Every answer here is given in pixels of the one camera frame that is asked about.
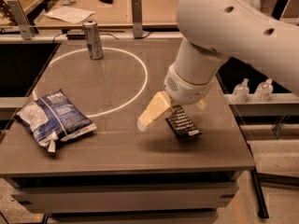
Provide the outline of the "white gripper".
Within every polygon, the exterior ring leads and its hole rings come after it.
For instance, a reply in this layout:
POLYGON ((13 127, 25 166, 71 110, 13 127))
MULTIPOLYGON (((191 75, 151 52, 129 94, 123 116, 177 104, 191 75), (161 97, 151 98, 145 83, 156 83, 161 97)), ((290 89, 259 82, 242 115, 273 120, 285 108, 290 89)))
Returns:
POLYGON ((175 71, 175 66, 169 66, 164 79, 164 91, 158 91, 150 100, 147 108, 137 120, 137 127, 144 132, 165 112, 169 111, 172 101, 179 105, 192 105, 198 103, 201 110, 207 108, 207 97, 213 82, 205 85, 193 85, 184 81, 175 71))

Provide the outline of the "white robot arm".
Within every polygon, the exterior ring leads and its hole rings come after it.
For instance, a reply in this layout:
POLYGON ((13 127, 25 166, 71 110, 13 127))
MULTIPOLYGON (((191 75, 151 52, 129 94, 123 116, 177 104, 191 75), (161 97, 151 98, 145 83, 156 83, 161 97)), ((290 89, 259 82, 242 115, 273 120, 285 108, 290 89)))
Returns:
POLYGON ((299 92, 299 28, 264 15, 260 7, 260 0, 179 0, 177 26, 183 38, 164 89, 138 118, 141 131, 172 105, 202 100, 230 58, 299 92))

